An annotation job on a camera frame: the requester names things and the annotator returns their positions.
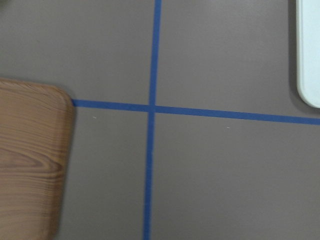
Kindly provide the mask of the wooden tray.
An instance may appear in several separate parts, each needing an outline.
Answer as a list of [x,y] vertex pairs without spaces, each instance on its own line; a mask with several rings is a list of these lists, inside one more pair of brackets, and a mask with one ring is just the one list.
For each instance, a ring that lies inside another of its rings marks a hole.
[[0,80],[0,237],[51,240],[60,220],[74,106],[62,89]]

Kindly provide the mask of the cream bear tray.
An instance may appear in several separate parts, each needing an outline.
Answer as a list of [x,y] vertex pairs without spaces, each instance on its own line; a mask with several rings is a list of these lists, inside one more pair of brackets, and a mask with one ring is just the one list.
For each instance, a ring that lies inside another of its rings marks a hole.
[[296,1],[297,89],[301,99],[320,107],[320,2]]

